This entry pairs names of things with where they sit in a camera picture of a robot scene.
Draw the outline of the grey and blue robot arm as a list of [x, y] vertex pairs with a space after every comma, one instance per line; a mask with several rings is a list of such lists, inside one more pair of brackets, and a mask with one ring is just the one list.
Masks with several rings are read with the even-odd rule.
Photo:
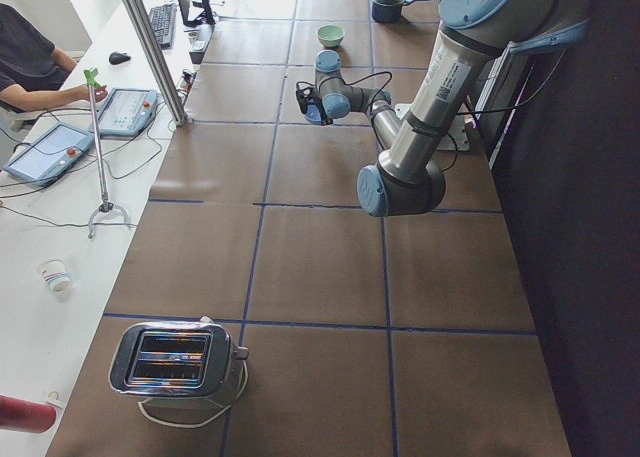
[[586, 33], [590, 0], [439, 0], [440, 24], [426, 76], [404, 116], [381, 89], [347, 84], [337, 52], [315, 59], [315, 81], [296, 91], [310, 121], [330, 125], [351, 112], [368, 116], [385, 145], [361, 169], [357, 193], [370, 215], [413, 215], [436, 208], [445, 178], [432, 156], [485, 64], [504, 51], [535, 55], [567, 48]]

